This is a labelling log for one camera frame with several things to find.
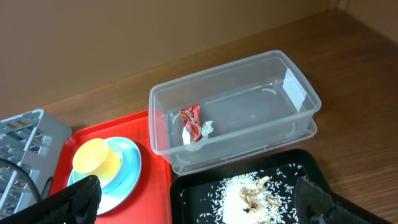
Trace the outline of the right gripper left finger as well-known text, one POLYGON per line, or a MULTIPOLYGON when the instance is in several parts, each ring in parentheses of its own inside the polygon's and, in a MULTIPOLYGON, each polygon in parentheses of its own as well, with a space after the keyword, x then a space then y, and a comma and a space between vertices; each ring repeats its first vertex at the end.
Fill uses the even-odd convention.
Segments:
POLYGON ((100 180, 89 175, 1 220, 1 224, 94 224, 100 201, 100 180))

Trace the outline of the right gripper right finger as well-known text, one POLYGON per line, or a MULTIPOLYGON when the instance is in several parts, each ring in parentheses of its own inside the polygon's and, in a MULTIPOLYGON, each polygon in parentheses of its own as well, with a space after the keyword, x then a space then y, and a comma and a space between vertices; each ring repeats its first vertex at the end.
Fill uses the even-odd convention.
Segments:
POLYGON ((294 205, 299 224, 382 224, 384 219, 334 192, 322 190, 306 177, 298 178, 294 205))

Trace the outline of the rice and food scraps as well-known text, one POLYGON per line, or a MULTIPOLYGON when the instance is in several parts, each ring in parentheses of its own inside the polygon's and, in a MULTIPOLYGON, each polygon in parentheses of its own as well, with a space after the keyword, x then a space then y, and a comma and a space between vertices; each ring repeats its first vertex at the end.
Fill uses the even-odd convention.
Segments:
POLYGON ((298 223, 294 190, 305 175, 298 163, 239 174, 192 188, 184 203, 193 223, 298 223))

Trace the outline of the white tissue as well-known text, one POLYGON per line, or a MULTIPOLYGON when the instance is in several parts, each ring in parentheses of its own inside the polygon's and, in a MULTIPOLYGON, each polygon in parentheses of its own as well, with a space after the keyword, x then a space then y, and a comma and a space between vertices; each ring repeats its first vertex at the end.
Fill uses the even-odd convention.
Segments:
POLYGON ((202 126, 187 122, 182 131, 183 144, 186 145, 202 139, 208 139, 209 135, 214 131, 212 124, 213 121, 206 121, 202 126))

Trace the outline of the red snack wrapper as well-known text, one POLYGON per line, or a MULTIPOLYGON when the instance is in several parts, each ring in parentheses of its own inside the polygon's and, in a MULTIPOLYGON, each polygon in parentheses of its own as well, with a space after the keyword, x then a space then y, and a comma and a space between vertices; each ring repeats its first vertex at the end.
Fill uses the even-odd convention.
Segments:
POLYGON ((182 139, 184 144, 197 142, 202 138, 200 125, 200 106, 193 105, 180 111, 183 122, 182 139))

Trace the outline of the black waste tray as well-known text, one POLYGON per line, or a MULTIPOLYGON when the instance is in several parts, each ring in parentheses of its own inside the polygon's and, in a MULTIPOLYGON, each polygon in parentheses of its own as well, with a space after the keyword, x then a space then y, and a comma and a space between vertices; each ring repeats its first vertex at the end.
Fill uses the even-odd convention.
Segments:
POLYGON ((334 193, 311 154, 293 149, 179 177, 173 223, 385 223, 334 193))

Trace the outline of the grey dishwasher rack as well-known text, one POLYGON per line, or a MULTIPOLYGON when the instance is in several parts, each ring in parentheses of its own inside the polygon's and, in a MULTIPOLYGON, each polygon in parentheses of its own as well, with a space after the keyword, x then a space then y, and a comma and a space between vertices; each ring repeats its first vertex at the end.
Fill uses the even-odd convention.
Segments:
MULTIPOLYGON (((46 198, 65 141, 72 129, 42 109, 1 120, 1 158, 32 179, 40 198, 46 198)), ((33 204, 36 197, 16 170, 1 163, 1 218, 33 204)))

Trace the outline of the light blue plate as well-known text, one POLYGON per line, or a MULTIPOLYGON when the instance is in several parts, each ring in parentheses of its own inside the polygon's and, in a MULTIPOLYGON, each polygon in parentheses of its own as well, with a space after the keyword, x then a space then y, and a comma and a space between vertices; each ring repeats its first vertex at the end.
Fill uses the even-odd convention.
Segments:
MULTIPOLYGON (((113 210, 128 198, 137 185, 142 169, 141 153, 134 142, 122 137, 107 139, 110 139, 111 143, 116 143, 122 149, 124 158, 123 179, 118 186, 108 193, 104 193, 101 189, 101 201, 97 212, 98 215, 113 210)), ((74 184, 74 182, 72 180, 71 171, 67 185, 72 184, 74 184)))

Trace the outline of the yellow plastic cup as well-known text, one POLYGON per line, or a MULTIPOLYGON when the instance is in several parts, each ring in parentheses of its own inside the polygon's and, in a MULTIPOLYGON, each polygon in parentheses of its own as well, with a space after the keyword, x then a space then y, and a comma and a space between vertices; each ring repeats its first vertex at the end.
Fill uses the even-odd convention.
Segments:
POLYGON ((75 153, 72 166, 82 175, 96 175, 100 180, 111 181, 121 167, 121 159, 105 139, 91 139, 75 153))

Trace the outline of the red plastic tray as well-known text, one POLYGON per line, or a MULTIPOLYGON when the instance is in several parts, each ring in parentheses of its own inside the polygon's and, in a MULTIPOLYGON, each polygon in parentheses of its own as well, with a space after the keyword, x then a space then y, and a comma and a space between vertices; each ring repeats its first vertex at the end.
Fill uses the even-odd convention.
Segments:
POLYGON ((72 134, 62 148, 49 194, 55 194, 67 186, 72 171, 72 158, 80 145, 90 139, 110 137, 128 138, 138 146, 142 170, 130 196, 116 208, 99 215, 96 223, 170 223, 170 166, 152 152, 147 110, 72 134))

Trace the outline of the clear plastic bin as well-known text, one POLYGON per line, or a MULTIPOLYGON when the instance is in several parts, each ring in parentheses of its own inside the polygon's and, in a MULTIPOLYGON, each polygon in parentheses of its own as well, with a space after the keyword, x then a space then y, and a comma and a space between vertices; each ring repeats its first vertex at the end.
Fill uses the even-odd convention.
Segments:
POLYGON ((151 148, 176 174, 192 174, 312 137, 321 105, 293 61, 271 50, 154 86, 151 148), (193 105, 214 131, 184 145, 180 111, 193 105))

